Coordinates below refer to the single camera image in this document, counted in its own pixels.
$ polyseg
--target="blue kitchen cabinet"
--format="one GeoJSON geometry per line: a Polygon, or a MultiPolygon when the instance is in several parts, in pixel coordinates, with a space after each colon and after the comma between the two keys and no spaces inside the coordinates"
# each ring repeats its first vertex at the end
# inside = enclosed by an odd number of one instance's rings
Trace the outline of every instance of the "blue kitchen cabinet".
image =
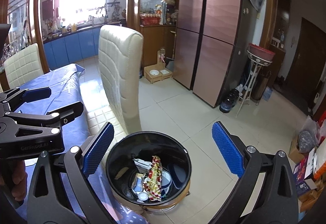
{"type": "Polygon", "coordinates": [[[101,31],[101,28],[93,29],[95,55],[98,55],[98,40],[99,40],[99,37],[100,37],[100,31],[101,31]]]}
{"type": "Polygon", "coordinates": [[[68,65],[69,59],[64,38],[59,38],[51,41],[51,45],[57,67],[60,68],[62,66],[68,65]]]}
{"type": "Polygon", "coordinates": [[[83,59],[80,50],[78,34],[72,34],[65,37],[66,49],[70,63],[75,63],[83,59]]]}
{"type": "Polygon", "coordinates": [[[50,68],[50,70],[56,69],[57,63],[55,62],[51,42],[44,44],[44,53],[45,53],[45,57],[48,62],[48,67],[50,68]]]}
{"type": "Polygon", "coordinates": [[[80,50],[83,59],[95,56],[93,30],[85,30],[78,33],[80,50]]]}

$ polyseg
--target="chair backrest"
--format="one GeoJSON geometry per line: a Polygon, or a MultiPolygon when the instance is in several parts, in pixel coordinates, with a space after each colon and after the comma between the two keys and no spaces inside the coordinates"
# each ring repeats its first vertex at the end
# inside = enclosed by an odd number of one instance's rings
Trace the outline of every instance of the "chair backrest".
{"type": "Polygon", "coordinates": [[[32,44],[6,59],[4,70],[11,89],[43,75],[38,45],[32,44]]]}
{"type": "Polygon", "coordinates": [[[111,109],[127,134],[141,131],[138,108],[143,36],[130,28],[101,27],[98,61],[111,109]]]}

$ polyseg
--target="pink refrigerator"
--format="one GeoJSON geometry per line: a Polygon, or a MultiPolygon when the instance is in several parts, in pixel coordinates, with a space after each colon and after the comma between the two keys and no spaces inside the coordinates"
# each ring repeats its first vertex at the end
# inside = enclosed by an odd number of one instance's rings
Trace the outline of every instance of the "pink refrigerator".
{"type": "Polygon", "coordinates": [[[218,105],[239,83],[256,16],[249,0],[180,0],[174,78],[218,105]]]}

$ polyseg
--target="red basket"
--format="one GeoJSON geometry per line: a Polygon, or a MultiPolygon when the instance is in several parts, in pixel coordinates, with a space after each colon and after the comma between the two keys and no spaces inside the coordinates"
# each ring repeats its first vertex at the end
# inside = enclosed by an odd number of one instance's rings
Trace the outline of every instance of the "red basket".
{"type": "Polygon", "coordinates": [[[264,59],[266,61],[272,61],[272,59],[275,55],[275,53],[273,51],[259,47],[252,43],[249,43],[248,49],[249,49],[250,53],[252,53],[253,55],[255,55],[261,59],[264,59]]]}
{"type": "Polygon", "coordinates": [[[159,25],[160,17],[141,17],[141,24],[144,26],[159,25]]]}

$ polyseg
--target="chair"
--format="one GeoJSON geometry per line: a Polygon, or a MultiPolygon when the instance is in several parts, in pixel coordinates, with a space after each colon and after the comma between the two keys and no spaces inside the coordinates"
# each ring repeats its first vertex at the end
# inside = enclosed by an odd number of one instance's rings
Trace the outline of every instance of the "chair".
{"type": "Polygon", "coordinates": [[[32,44],[6,59],[4,70],[10,89],[43,75],[38,45],[32,44]]]}
{"type": "Polygon", "coordinates": [[[114,125],[113,145],[126,135],[141,131],[138,108],[139,69],[143,36],[137,31],[105,25],[99,37],[99,69],[109,106],[87,114],[90,134],[95,135],[106,121],[114,125]]]}

